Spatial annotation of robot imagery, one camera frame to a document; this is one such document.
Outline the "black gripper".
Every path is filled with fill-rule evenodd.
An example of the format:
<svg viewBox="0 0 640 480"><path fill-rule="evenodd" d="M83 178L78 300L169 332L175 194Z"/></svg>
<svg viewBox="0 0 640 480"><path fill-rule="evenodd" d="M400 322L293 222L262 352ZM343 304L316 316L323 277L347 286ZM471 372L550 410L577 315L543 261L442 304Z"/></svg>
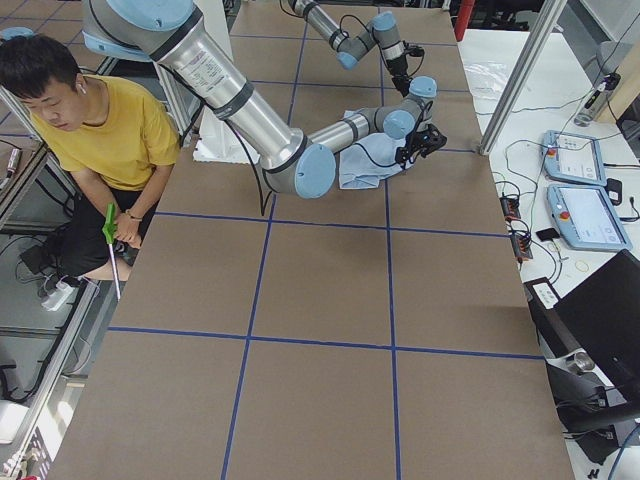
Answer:
<svg viewBox="0 0 640 480"><path fill-rule="evenodd" d="M412 77L408 73L408 62L405 55L387 60L387 70L397 90L408 90Z"/></svg>

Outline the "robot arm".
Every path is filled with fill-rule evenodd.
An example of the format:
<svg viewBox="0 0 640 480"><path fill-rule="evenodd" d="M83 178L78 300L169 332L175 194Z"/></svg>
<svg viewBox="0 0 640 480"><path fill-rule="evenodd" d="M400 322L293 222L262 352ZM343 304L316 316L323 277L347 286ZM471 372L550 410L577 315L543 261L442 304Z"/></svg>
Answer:
<svg viewBox="0 0 640 480"><path fill-rule="evenodd" d="M152 61L169 73L221 121L236 128L259 155L262 183L278 193L313 199L325 195L335 179L336 153L373 133L404 141L394 162L405 165L442 148L446 137L432 122L437 86L426 76L413 78L407 59L422 49L402 40L392 12L384 11L355 37L349 36L315 1L292 1L303 18L351 69L378 49L402 101L396 106L363 108L306 135L288 126L233 64L204 25L191 1L85 1L86 46L109 57Z"/></svg>
<svg viewBox="0 0 640 480"><path fill-rule="evenodd" d="M287 4L291 15L304 19L328 42L345 70L354 69L370 51L377 49L396 90L403 97L408 95L413 78L408 72L407 57L414 54L424 57L424 50L401 38L391 11L384 11L368 23L362 23L361 31L351 35L317 1L292 0Z"/></svg>

